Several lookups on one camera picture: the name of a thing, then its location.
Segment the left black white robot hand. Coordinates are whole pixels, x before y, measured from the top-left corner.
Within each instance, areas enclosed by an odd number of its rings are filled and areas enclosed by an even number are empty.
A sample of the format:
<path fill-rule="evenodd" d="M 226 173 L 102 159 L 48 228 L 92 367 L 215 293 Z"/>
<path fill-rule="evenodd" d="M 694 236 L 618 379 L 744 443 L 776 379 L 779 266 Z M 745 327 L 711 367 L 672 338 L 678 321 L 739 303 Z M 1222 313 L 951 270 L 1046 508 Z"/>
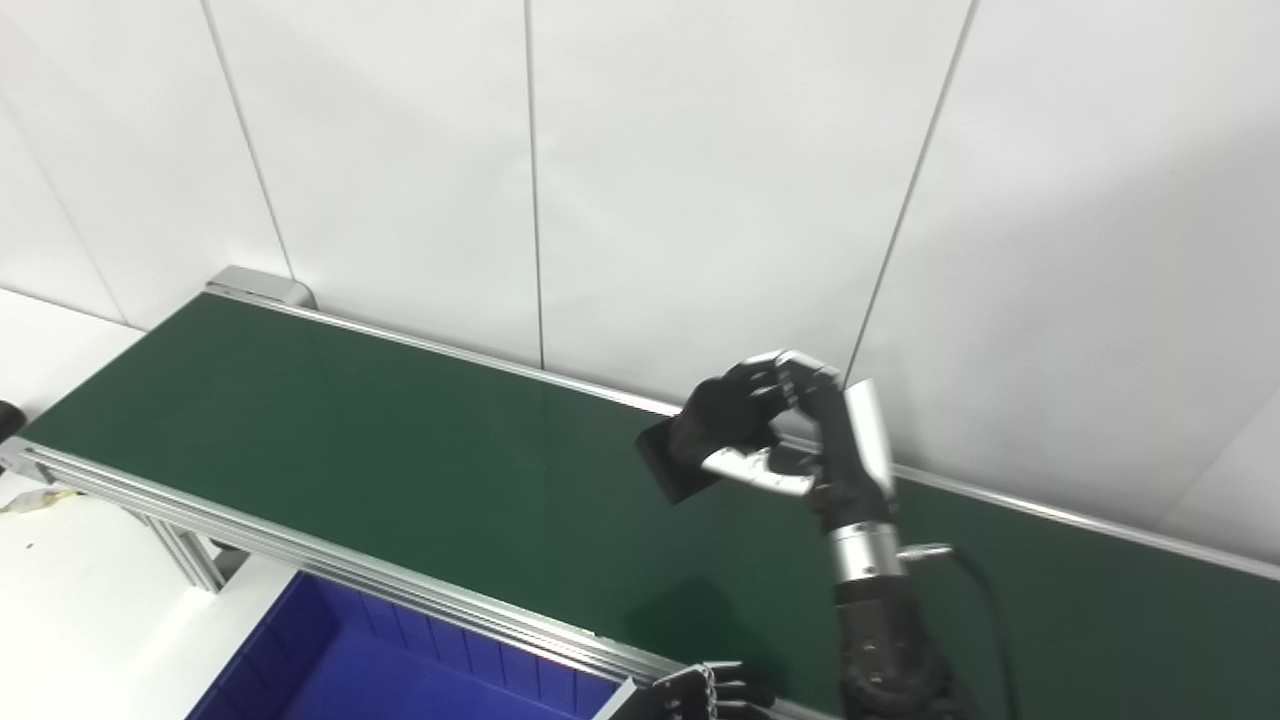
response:
<path fill-rule="evenodd" d="M 740 661 L 694 664 L 653 682 L 625 680 L 595 719 L 768 719 L 776 697 Z"/>

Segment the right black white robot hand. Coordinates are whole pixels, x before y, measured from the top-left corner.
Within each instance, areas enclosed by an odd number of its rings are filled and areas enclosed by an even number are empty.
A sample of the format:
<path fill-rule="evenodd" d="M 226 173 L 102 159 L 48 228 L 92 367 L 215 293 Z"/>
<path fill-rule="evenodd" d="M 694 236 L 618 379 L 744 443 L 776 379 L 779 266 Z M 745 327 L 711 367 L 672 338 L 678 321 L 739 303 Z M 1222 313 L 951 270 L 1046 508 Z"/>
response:
<path fill-rule="evenodd" d="M 772 351 L 696 386 L 667 421 L 659 456 L 680 479 L 680 498 L 690 493 L 690 477 L 714 477 L 804 498 L 824 533 L 890 523 L 892 480 L 861 447 L 852 410 L 832 366 Z M 805 460 L 773 428 L 788 411 L 815 425 L 820 447 Z"/>

